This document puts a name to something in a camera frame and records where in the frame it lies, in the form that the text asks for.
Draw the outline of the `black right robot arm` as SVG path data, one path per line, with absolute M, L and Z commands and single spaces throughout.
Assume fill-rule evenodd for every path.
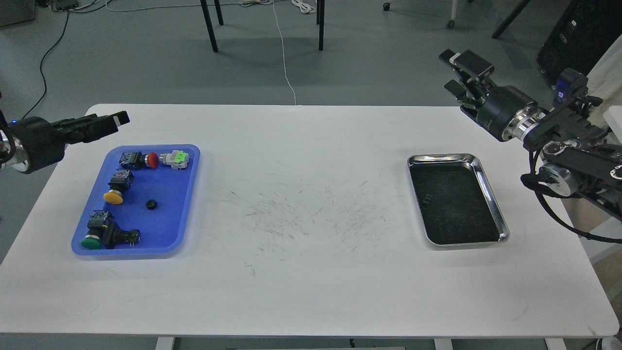
M 457 75 L 444 87 L 461 111 L 496 140 L 518 139 L 529 151 L 530 171 L 520 179 L 546 213 L 589 241 L 620 244 L 619 238 L 570 226 L 546 202 L 546 196 L 582 198 L 621 219 L 621 146 L 607 142 L 609 128 L 588 121 L 603 100 L 589 95 L 587 76 L 574 69 L 562 71 L 553 108 L 543 109 L 516 87 L 495 84 L 493 64 L 473 51 L 446 49 L 438 58 Z

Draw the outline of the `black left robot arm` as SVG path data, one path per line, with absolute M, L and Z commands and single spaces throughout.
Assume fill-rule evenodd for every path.
M 62 161 L 70 144 L 98 141 L 130 122 L 126 111 L 48 122 L 39 117 L 7 121 L 1 115 L 1 168 L 31 174 Z

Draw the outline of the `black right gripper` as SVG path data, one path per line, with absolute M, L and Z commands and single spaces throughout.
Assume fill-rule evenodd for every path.
M 438 60 L 458 77 L 458 81 L 447 82 L 444 89 L 459 102 L 465 115 L 500 142 L 512 137 L 506 129 L 518 113 L 538 107 L 533 98 L 515 87 L 493 87 L 490 76 L 495 67 L 471 50 L 460 53 L 446 49 Z

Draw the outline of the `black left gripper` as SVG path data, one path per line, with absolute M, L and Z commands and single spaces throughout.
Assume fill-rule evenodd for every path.
M 31 174 L 64 159 L 67 144 L 100 140 L 129 122 L 126 111 L 52 123 L 39 117 L 10 122 L 5 128 L 5 166 Z

